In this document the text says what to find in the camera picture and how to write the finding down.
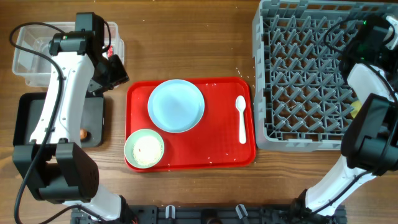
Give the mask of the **red snack wrapper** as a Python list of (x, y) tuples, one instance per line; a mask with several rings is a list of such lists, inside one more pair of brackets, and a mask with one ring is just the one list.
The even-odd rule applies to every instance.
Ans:
[(107, 57), (110, 58), (113, 54), (113, 46), (111, 45), (107, 51)]

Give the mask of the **light blue plate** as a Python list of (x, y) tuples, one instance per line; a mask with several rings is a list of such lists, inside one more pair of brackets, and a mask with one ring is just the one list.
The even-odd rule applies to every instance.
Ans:
[(167, 80), (157, 85), (149, 96), (150, 120), (168, 133), (183, 133), (194, 128), (205, 112), (205, 99), (193, 83)]

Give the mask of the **green bowl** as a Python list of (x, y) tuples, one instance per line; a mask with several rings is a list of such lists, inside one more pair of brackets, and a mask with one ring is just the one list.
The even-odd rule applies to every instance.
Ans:
[(134, 131), (124, 145), (127, 165), (136, 169), (149, 169), (160, 162), (165, 145), (160, 134), (151, 129)]

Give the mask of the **yellow plastic cup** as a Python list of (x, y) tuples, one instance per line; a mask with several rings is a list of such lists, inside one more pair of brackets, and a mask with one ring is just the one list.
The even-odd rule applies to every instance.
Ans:
[(350, 115), (352, 116), (352, 118), (355, 118), (356, 115), (359, 113), (359, 111), (362, 107), (362, 104), (359, 100), (356, 100), (356, 101), (352, 102), (351, 107), (352, 107), (352, 110), (350, 112)]

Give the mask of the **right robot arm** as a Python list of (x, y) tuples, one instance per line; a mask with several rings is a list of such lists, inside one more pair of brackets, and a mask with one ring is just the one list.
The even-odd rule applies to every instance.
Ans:
[(340, 54), (340, 72), (356, 93), (359, 109), (336, 164), (292, 202), (291, 223), (330, 222), (360, 186), (397, 170), (397, 16), (366, 16)]

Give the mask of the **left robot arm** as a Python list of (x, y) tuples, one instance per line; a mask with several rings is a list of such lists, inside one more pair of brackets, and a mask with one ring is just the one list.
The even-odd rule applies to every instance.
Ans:
[(78, 209), (100, 223), (135, 223), (126, 199), (99, 183), (96, 162), (82, 149), (80, 128), (87, 94), (99, 95), (129, 79), (111, 46), (108, 23), (79, 12), (71, 32), (57, 29), (49, 42), (52, 74), (38, 123), (28, 144), (16, 145), (12, 160), (21, 190), (33, 198)]

